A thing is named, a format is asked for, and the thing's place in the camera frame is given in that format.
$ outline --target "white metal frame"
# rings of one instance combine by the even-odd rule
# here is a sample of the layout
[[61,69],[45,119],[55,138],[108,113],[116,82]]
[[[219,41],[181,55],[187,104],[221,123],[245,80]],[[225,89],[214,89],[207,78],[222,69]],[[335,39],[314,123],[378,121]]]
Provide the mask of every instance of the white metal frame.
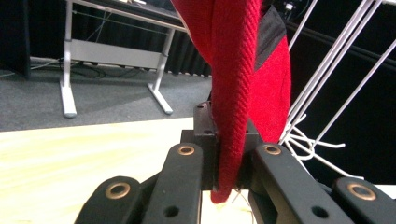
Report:
[[[163,44],[162,53],[145,50],[127,49],[104,44],[97,44],[88,41],[72,39],[72,17],[73,3],[86,7],[97,8],[105,12],[119,14],[128,18],[149,22],[168,28]],[[64,75],[61,78],[61,94],[64,106],[64,116],[74,118],[77,110],[74,102],[73,92],[70,83],[70,63],[71,60],[81,60],[96,63],[116,63],[128,66],[143,66],[157,69],[157,78],[154,83],[149,83],[148,88],[154,95],[157,102],[166,114],[172,114],[173,110],[161,95],[159,88],[163,78],[163,70],[168,58],[168,52],[172,44],[175,30],[186,32],[184,27],[163,21],[156,21],[150,18],[138,16],[132,13],[116,10],[110,7],[103,7],[83,0],[66,0],[66,26],[64,37]]]
[[[315,4],[318,0],[313,0],[310,8],[305,13],[305,16],[300,23],[294,37],[290,41],[290,49],[295,43],[298,35],[302,31],[307,19],[310,16],[310,13],[315,7]],[[358,92],[363,88],[366,82],[370,79],[370,77],[375,73],[377,68],[384,62],[390,53],[396,48],[396,39],[390,44],[389,48],[383,53],[380,59],[376,62],[371,71],[367,74],[367,76],[363,79],[363,81],[359,84],[359,86],[350,94],[344,104],[339,108],[336,114],[332,117],[326,127],[322,130],[322,132],[318,135],[316,139],[308,138],[303,131],[299,130],[296,126],[304,120],[306,117],[305,111],[311,105],[314,98],[318,95],[318,92],[321,90],[323,85],[326,83],[335,67],[340,63],[348,49],[352,46],[353,42],[356,40],[358,35],[361,33],[361,30],[365,27],[367,22],[372,18],[375,12],[378,10],[381,4],[389,4],[396,6],[395,0],[362,0],[361,4],[351,17],[350,21],[347,23],[344,30],[336,39],[335,43],[321,62],[320,66],[317,68],[317,71],[310,78],[308,83],[305,85],[304,89],[291,106],[288,116],[287,125],[285,127],[285,131],[283,132],[279,144],[285,145],[293,156],[298,160],[298,162],[304,167],[302,161],[316,159],[323,164],[332,168],[335,172],[344,175],[344,176],[353,176],[357,178],[363,178],[362,176],[351,175],[342,169],[338,168],[336,165],[326,161],[324,158],[320,157],[315,152],[315,146],[321,145],[324,147],[331,148],[339,148],[344,147],[345,144],[329,144],[321,142],[321,138],[324,134],[329,131],[334,122],[339,118],[339,116],[343,113],[343,111],[347,108],[349,103],[354,99],[354,97],[358,94]],[[308,155],[301,156],[296,153],[295,149],[301,149]],[[388,186],[389,189],[396,191],[396,186]]]

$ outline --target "white table leg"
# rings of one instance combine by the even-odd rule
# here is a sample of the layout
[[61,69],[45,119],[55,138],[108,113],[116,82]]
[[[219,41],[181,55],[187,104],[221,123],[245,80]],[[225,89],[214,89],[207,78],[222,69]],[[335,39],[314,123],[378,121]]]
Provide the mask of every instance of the white table leg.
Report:
[[64,116],[74,118],[77,115],[76,106],[73,98],[72,87],[70,84],[70,62],[71,62],[71,41],[72,41],[72,10],[73,2],[66,1],[66,28],[64,36],[64,76],[60,81],[62,103],[64,106]]
[[161,105],[165,114],[168,114],[168,115],[172,114],[173,110],[170,107],[170,105],[165,101],[165,99],[161,95],[159,89],[160,89],[161,80],[163,78],[163,70],[165,69],[166,61],[168,59],[168,53],[169,53],[169,49],[171,48],[174,33],[175,33],[174,29],[168,30],[168,33],[167,33],[166,39],[165,39],[165,43],[163,45],[163,53],[162,53],[160,60],[158,61],[157,79],[154,84],[152,84],[152,83],[148,84],[148,89],[154,95],[157,102]]

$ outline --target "hole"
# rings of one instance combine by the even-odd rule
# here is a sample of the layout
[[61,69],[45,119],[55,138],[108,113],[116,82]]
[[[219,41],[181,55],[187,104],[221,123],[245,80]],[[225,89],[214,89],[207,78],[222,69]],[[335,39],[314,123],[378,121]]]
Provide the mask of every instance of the hole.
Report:
[[116,187],[114,187],[113,189],[111,189],[111,193],[112,194],[119,194],[119,193],[121,193],[121,192],[123,192],[123,191],[125,191],[125,186],[123,186],[123,185],[118,185],[118,186],[116,186]]
[[282,151],[278,147],[266,146],[264,150],[271,155],[279,155]]
[[105,195],[108,199],[120,199],[125,197],[130,190],[131,186],[127,183],[112,183],[107,187]]
[[355,197],[358,197],[362,200],[373,201],[376,199],[375,193],[366,186],[363,186],[362,184],[352,183],[347,185],[347,189]]
[[312,212],[315,214],[315,216],[321,218],[327,218],[329,216],[329,213],[327,213],[327,211],[324,208],[319,206],[313,206]]
[[353,187],[353,191],[357,192],[359,195],[369,196],[370,191],[361,187]]
[[176,206],[169,206],[163,210],[166,217],[175,217],[178,215],[178,208]]
[[177,150],[178,154],[183,155],[183,156],[189,156],[192,153],[194,153],[194,148],[193,147],[180,147]]

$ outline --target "gray carpet floor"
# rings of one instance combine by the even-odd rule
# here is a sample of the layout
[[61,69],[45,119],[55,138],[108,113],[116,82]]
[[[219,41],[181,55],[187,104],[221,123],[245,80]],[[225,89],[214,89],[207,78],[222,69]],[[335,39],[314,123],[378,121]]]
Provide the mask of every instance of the gray carpet floor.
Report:
[[[63,116],[60,68],[33,70],[29,80],[0,77],[0,132],[192,117],[211,89],[211,77],[164,74],[160,92],[174,110],[166,115],[147,88],[153,72],[91,65],[72,71],[73,119]],[[6,73],[0,70],[0,76]]]

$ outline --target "table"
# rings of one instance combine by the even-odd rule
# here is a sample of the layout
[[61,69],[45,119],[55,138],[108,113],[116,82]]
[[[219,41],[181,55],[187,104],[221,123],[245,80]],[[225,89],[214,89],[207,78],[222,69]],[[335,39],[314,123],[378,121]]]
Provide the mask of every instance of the table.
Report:
[[[0,133],[0,223],[73,223],[103,181],[161,171],[183,129],[192,118]],[[205,192],[202,223],[251,223],[249,211],[241,197],[214,205]]]
[[[151,6],[127,4],[116,0],[66,0],[66,26],[64,37],[64,75],[60,80],[64,116],[74,118],[77,110],[70,83],[71,60],[95,63],[113,63],[118,65],[154,68],[157,78],[148,84],[148,89],[158,101],[166,114],[173,110],[161,95],[159,88],[171,47],[175,30],[186,32],[177,15],[166,13]],[[118,14],[135,20],[149,22],[168,28],[162,53],[138,49],[127,49],[94,42],[72,39],[73,4],[92,7],[105,12]]]

